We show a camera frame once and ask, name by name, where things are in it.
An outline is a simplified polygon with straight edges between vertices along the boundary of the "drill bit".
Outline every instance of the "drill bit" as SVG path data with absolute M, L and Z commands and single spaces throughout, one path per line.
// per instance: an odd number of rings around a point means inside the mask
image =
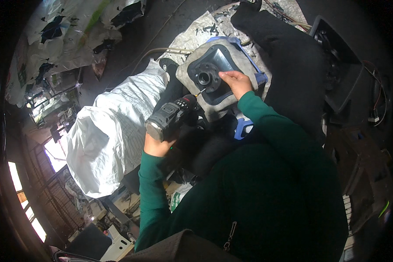
M 206 88 L 204 88 L 203 90 L 201 90 L 201 92 L 199 92 L 198 94 L 195 95 L 195 97 L 199 96 L 202 92 L 205 91 Z

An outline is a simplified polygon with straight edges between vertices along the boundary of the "black electronic device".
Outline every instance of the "black electronic device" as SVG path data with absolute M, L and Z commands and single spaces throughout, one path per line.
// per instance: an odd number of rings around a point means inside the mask
M 195 95 L 186 95 L 174 102 L 165 103 L 146 120 L 147 133 L 161 142 L 170 139 L 188 118 L 196 103 Z

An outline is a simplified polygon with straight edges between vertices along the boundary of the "hand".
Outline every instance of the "hand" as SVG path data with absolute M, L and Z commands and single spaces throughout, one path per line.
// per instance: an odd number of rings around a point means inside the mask
M 219 72 L 220 78 L 226 82 L 233 92 L 236 99 L 240 98 L 249 91 L 252 91 L 252 82 L 249 76 L 238 71 Z
M 163 157 L 167 155 L 172 145 L 176 142 L 176 139 L 172 141 L 160 142 L 152 138 L 148 133 L 145 134 L 144 152 L 152 156 Z

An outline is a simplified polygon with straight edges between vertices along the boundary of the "zipper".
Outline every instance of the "zipper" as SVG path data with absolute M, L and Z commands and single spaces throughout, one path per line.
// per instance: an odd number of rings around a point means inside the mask
M 224 251 L 226 251 L 226 252 L 230 251 L 230 243 L 231 243 L 231 240 L 233 239 L 233 235 L 234 235 L 234 231 L 236 229 L 236 225 L 237 225 L 236 221 L 233 222 L 232 225 L 231 225 L 230 235 L 228 237 L 227 242 L 224 244 Z

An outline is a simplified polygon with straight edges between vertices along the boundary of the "electrical connector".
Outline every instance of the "electrical connector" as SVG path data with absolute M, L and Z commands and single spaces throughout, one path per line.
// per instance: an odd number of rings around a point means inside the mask
M 370 116 L 368 118 L 368 122 L 377 123 L 379 120 L 380 120 L 380 118 L 378 117 L 377 109 L 374 108 L 370 113 Z

